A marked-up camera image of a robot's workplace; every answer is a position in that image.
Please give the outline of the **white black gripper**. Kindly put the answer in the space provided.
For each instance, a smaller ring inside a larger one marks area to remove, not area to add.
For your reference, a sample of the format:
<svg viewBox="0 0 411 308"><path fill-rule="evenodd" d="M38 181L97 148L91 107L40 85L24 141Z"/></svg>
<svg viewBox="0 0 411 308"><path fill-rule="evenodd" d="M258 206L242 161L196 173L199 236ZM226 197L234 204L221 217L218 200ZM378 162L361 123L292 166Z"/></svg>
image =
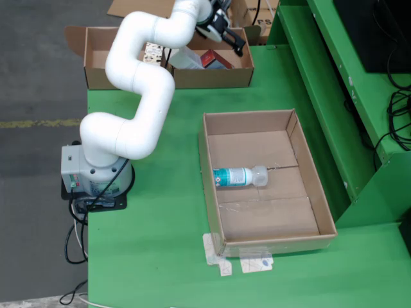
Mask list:
<svg viewBox="0 0 411 308"><path fill-rule="evenodd" d="M204 38L213 41L224 41L232 47L239 56L243 56L245 41L229 28L230 21L227 10L230 1L203 1L200 9L200 20L196 25L196 32Z"/></svg>

